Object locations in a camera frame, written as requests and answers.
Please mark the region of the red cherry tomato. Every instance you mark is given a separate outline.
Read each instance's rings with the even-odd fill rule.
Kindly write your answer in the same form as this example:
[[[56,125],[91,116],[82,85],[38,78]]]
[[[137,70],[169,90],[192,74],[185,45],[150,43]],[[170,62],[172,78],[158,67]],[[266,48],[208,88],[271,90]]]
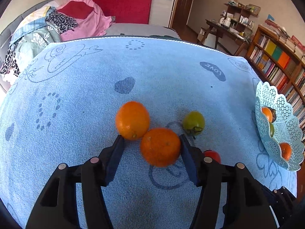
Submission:
[[[216,162],[218,162],[219,164],[221,164],[221,157],[214,150],[206,150],[206,151],[203,152],[203,154],[204,154],[205,157],[210,157],[213,160],[215,160]]]

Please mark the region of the orange tangerine front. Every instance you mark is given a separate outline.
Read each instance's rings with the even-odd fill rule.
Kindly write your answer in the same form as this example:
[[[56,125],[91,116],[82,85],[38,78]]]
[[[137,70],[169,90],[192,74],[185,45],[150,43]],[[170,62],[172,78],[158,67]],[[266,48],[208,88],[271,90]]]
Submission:
[[[281,156],[288,161],[292,155],[292,148],[289,145],[289,143],[280,143],[280,148],[281,148]]]

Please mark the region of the orange tangerine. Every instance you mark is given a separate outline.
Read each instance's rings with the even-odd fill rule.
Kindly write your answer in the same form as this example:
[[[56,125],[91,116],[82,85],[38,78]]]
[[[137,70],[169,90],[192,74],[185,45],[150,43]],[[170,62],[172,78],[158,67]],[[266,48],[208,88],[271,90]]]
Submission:
[[[164,168],[179,158],[180,139],[171,129],[153,128],[141,139],[140,151],[150,165]]]
[[[280,148],[281,148],[281,156],[288,161],[292,155],[292,148],[289,145],[289,143],[280,143]]]

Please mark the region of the large green tomato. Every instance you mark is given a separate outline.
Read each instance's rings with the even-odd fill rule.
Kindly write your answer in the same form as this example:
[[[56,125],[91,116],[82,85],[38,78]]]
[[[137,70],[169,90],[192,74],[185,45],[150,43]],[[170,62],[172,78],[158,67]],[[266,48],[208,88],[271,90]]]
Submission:
[[[270,136],[273,137],[274,136],[274,126],[272,123],[269,123],[269,126],[270,126]]]

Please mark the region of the oval orange kumquat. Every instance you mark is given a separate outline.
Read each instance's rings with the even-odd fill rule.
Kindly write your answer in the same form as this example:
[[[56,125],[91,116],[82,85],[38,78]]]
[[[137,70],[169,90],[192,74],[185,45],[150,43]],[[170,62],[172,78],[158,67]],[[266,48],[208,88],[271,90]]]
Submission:
[[[262,107],[261,111],[266,116],[268,122],[271,123],[273,120],[273,113],[272,113],[271,109],[268,107]]]

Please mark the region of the oval orange citrus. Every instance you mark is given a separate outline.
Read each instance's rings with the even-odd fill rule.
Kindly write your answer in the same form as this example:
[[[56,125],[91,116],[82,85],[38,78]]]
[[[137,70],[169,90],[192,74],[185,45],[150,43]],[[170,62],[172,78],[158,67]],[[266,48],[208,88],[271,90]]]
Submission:
[[[129,101],[117,111],[115,126],[123,138],[129,141],[136,141],[148,131],[150,116],[141,103]]]

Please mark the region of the dark wrinkled passion fruit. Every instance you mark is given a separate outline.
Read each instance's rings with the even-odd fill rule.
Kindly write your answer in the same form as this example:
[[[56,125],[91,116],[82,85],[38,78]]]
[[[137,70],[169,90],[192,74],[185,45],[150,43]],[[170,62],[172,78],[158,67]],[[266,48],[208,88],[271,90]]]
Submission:
[[[274,123],[277,119],[276,110],[270,108],[270,111],[272,112],[272,123]]]

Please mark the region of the green tomato with stem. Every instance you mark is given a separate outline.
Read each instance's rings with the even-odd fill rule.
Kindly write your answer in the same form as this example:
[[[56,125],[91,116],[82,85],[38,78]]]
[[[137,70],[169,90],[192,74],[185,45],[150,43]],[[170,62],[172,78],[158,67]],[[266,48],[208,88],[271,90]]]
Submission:
[[[182,127],[187,135],[196,139],[205,129],[205,118],[200,112],[191,111],[184,117]]]

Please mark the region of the blue patterned towel cloth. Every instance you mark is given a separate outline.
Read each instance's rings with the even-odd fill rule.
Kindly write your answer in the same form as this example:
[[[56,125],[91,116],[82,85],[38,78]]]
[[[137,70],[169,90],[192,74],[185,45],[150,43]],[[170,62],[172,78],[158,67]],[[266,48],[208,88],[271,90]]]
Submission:
[[[176,40],[104,37],[50,44],[1,103],[1,200],[25,227],[61,163],[82,164],[117,137],[115,115],[142,103],[150,127],[182,134],[190,111],[205,129],[190,143],[243,162],[269,189],[297,192],[297,175],[265,151],[255,120],[259,78],[243,57]]]

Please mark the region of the wooden bookshelf with books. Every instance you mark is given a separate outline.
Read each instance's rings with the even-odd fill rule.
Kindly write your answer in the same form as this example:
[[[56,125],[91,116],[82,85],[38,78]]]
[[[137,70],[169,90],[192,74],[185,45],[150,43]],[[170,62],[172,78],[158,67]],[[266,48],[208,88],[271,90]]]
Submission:
[[[304,44],[290,37],[275,21],[266,19],[258,26],[246,59],[263,81],[286,97],[304,131]]]

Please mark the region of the floral light blue quilt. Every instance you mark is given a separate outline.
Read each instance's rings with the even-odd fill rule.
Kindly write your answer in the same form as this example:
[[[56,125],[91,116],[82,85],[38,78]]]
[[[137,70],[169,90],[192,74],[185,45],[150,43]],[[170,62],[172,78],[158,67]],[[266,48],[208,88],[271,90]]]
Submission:
[[[17,77],[44,48],[53,42],[60,42],[58,27],[46,21],[46,17],[55,11],[55,7],[47,6],[43,17],[15,30],[2,61],[1,76]]]

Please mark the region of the wooden desk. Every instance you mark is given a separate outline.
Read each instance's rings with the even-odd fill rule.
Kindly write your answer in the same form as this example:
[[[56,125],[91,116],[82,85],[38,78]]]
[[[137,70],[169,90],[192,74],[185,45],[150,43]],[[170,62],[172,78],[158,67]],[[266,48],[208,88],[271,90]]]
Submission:
[[[210,20],[206,20],[206,23],[208,25],[207,29],[201,28],[200,33],[197,37],[197,44],[204,45],[207,37],[212,34],[215,35],[215,43],[214,43],[214,49],[216,50],[218,46],[220,46],[221,49],[223,49],[228,55],[231,56],[238,56],[243,50],[247,50],[249,48],[249,43],[245,40],[240,39],[235,35],[234,33],[230,32],[229,29],[226,29],[224,26],[219,25],[217,22],[213,22]],[[237,50],[233,53],[231,53],[223,44],[219,42],[219,38],[222,38],[223,36],[229,37],[231,40],[234,41],[234,43],[238,46]]]

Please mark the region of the pink blanket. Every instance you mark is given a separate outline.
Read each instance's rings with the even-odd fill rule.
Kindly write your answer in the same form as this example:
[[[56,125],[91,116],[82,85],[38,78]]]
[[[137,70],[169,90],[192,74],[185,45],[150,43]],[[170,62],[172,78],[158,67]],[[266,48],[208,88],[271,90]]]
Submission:
[[[80,38],[103,36],[112,24],[112,17],[105,16],[102,9],[93,0],[70,0],[83,2],[93,10],[86,19],[75,18],[78,26],[73,30],[68,30],[60,35],[61,41],[69,41]]]

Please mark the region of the grey bed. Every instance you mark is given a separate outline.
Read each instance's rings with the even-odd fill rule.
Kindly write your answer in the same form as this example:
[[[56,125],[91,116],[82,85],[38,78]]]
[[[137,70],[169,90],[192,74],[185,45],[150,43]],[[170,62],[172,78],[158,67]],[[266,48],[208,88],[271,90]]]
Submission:
[[[30,9],[26,10],[19,16],[17,16],[14,21],[6,26],[6,28],[1,31],[1,62],[5,58],[5,53],[8,49],[8,44],[12,38],[13,33],[22,24],[25,24],[30,16],[34,15],[36,11],[46,8],[47,6],[62,8],[70,0],[46,0],[41,3],[36,4]],[[162,37],[172,37],[179,39],[179,35],[173,29],[159,26],[159,25],[148,25],[148,24],[134,24],[134,23],[114,23],[107,29],[106,36],[113,35],[127,35],[127,36],[162,36]]]

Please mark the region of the dark wooden door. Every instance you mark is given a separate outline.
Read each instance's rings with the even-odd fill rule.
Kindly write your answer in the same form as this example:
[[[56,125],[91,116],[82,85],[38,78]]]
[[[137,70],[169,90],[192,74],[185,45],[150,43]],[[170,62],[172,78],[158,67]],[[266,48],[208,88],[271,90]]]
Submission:
[[[170,28],[180,30],[186,26],[192,3],[193,0],[175,0]]]

